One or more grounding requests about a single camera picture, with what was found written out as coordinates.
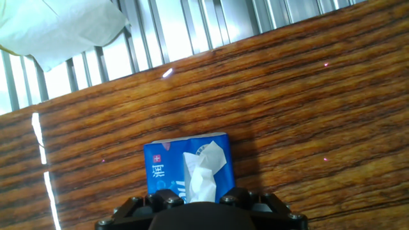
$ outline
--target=white tissue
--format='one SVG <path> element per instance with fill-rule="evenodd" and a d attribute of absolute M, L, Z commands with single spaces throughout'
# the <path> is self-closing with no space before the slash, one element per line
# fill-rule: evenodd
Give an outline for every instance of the white tissue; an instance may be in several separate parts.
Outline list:
<path fill-rule="evenodd" d="M 187 203 L 215 202 L 214 175 L 227 163 L 223 149 L 212 141 L 200 155 L 183 153 Z"/>
<path fill-rule="evenodd" d="M 109 0 L 0 1 L 1 13 L 0 45 L 34 56 L 45 72 L 93 46 L 106 45 L 128 23 Z"/>

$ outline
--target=metal bar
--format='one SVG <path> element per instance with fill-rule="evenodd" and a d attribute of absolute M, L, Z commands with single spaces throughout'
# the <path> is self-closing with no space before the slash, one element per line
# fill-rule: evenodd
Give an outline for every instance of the metal bar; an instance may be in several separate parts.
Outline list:
<path fill-rule="evenodd" d="M 324 11 L 324 6 L 323 6 L 323 3 L 322 3 L 322 0 L 315 0 L 315 2 L 317 4 L 317 6 L 318 6 L 318 11 L 320 12 L 320 15 L 324 14 L 325 11 Z"/>
<path fill-rule="evenodd" d="M 202 16 L 202 21 L 203 21 L 203 27 L 204 27 L 204 31 L 206 33 L 207 43 L 208 43 L 209 49 L 211 50 L 211 49 L 213 49 L 213 45 L 212 45 L 212 41 L 211 41 L 211 38 L 210 38 L 209 26 L 207 24 L 206 17 L 205 17 L 205 9 L 203 7 L 202 0 L 198 0 L 198 1 L 199 1 L 199 7 L 200 7 L 200 14 Z"/>
<path fill-rule="evenodd" d="M 258 21 L 256 17 L 256 8 L 254 7 L 251 0 L 246 0 L 247 10 L 249 11 L 250 23 L 253 30 L 253 35 L 259 35 L 261 33 L 258 27 Z"/>
<path fill-rule="evenodd" d="M 266 0 L 252 0 L 254 14 L 256 16 L 257 25 L 260 33 L 265 33 L 273 29 L 271 17 L 267 10 Z"/>
<path fill-rule="evenodd" d="M 68 59 L 65 64 L 68 73 L 68 80 L 70 81 L 71 92 L 78 91 L 77 76 L 75 75 L 74 63 L 72 61 L 72 58 Z"/>
<path fill-rule="evenodd" d="M 222 35 L 223 45 L 227 45 L 231 43 L 228 27 L 226 25 L 226 20 L 224 18 L 224 12 L 222 3 L 220 0 L 213 0 L 213 4 L 215 6 L 217 22 L 219 23 L 220 34 Z"/>
<path fill-rule="evenodd" d="M 145 29 L 142 23 L 142 13 L 141 13 L 141 6 L 139 6 L 139 2 L 135 1 L 135 10 L 136 10 L 136 14 L 138 17 L 138 24 L 139 27 L 141 28 L 141 37 L 142 37 L 142 41 L 143 41 L 143 45 L 145 48 L 145 54 L 146 54 L 146 59 L 148 60 L 148 67 L 149 69 L 152 68 L 152 60 L 151 60 L 151 55 L 149 53 L 149 49 L 148 49 L 148 42 L 146 41 L 146 33 L 145 33 Z"/>
<path fill-rule="evenodd" d="M 288 0 L 284 0 L 284 7 L 285 7 L 287 15 L 288 15 L 289 23 L 290 24 L 294 23 L 293 22 L 293 17 L 291 15 L 291 11 L 289 10 Z"/>
<path fill-rule="evenodd" d="M 109 82 L 107 65 L 105 63 L 104 52 L 102 47 L 94 47 L 96 60 L 98 61 L 98 69 L 100 70 L 101 82 Z"/>
<path fill-rule="evenodd" d="M 189 1 L 188 0 L 181 0 L 180 1 L 181 8 L 183 11 L 183 17 L 185 18 L 187 32 L 189 34 L 190 40 L 190 47 L 192 48 L 193 54 L 199 54 L 200 48 L 198 47 L 197 43 L 197 35 L 193 25 L 193 18 L 192 14 L 190 13 Z"/>
<path fill-rule="evenodd" d="M 153 25 L 155 26 L 155 32 L 157 39 L 160 44 L 160 49 L 162 51 L 162 62 L 169 63 L 169 54 L 167 53 L 167 47 L 165 42 L 165 35 L 162 30 L 162 25 L 160 23 L 159 11 L 158 6 L 156 4 L 156 0 L 149 0 L 149 7 L 152 14 Z"/>
<path fill-rule="evenodd" d="M 24 57 L 23 56 L 20 56 L 20 62 L 21 62 L 21 68 L 23 70 L 24 84 L 26 85 L 26 94 L 27 94 L 28 105 L 32 105 L 33 104 L 33 99 L 31 98 L 30 85 L 28 83 L 26 64 L 24 63 Z"/>
<path fill-rule="evenodd" d="M 127 16 L 127 11 L 125 9 L 122 10 L 121 5 L 118 0 L 114 0 L 113 3 L 125 16 Z M 132 40 L 132 35 L 130 33 L 130 26 L 126 25 L 122 33 L 125 37 L 125 45 L 127 46 L 130 69 L 132 73 L 139 72 L 138 62 L 136 60 L 136 54 L 135 54 L 134 41 Z"/>
<path fill-rule="evenodd" d="M 84 63 L 85 78 L 87 79 L 87 85 L 88 87 L 91 87 L 92 81 L 91 81 L 91 75 L 89 74 L 87 55 L 85 55 L 85 52 L 82 52 L 81 56 L 82 56 L 82 62 Z"/>
<path fill-rule="evenodd" d="M 8 95 L 10 97 L 10 103 L 12 105 L 12 111 L 20 109 L 19 98 L 17 96 L 17 90 L 15 88 L 15 82 L 13 77 L 12 63 L 10 61 L 10 55 L 6 51 L 1 51 L 3 57 L 4 72 L 6 74 Z"/>

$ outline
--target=metal railing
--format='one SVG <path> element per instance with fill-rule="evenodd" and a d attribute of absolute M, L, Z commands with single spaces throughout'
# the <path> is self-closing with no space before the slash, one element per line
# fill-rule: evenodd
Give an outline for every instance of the metal railing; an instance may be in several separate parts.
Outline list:
<path fill-rule="evenodd" d="M 112 0 L 130 21 L 44 73 L 30 57 L 1 51 L 0 114 L 148 70 L 364 0 Z"/>

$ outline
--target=red cross logo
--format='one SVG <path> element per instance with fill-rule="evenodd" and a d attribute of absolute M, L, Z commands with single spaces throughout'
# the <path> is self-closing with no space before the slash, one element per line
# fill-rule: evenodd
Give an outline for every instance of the red cross logo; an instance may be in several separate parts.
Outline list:
<path fill-rule="evenodd" d="M 160 155 L 154 155 L 153 156 L 153 163 L 159 163 L 160 162 Z"/>

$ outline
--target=tissue box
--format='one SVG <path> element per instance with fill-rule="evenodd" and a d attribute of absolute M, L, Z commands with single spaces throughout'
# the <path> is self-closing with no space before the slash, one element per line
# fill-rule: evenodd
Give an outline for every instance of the tissue box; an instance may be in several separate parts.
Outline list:
<path fill-rule="evenodd" d="M 226 164 L 214 175 L 216 182 L 215 202 L 235 186 L 231 161 L 229 137 L 226 133 L 213 133 L 154 141 L 144 145 L 148 193 L 160 189 L 171 189 L 186 201 L 183 153 L 200 155 L 214 141 L 223 149 Z"/>

